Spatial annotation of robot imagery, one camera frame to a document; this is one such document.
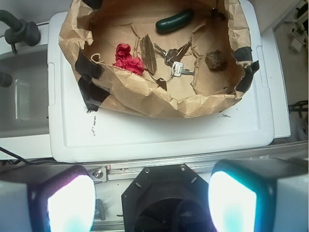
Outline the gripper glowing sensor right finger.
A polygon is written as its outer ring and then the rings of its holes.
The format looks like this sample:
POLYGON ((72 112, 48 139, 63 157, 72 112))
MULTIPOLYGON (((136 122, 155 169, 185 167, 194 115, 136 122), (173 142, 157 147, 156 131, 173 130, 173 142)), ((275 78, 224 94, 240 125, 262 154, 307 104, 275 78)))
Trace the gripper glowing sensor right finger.
POLYGON ((307 232, 309 162, 222 159, 211 173, 208 202, 219 232, 307 232))

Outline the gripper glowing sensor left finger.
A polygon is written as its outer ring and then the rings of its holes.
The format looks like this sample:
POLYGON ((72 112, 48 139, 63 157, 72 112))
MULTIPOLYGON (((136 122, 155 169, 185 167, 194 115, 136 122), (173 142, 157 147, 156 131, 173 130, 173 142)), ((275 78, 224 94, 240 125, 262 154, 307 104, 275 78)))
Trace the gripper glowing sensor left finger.
POLYGON ((2 232, 88 232, 95 205, 94 181, 82 165, 0 169, 2 232))

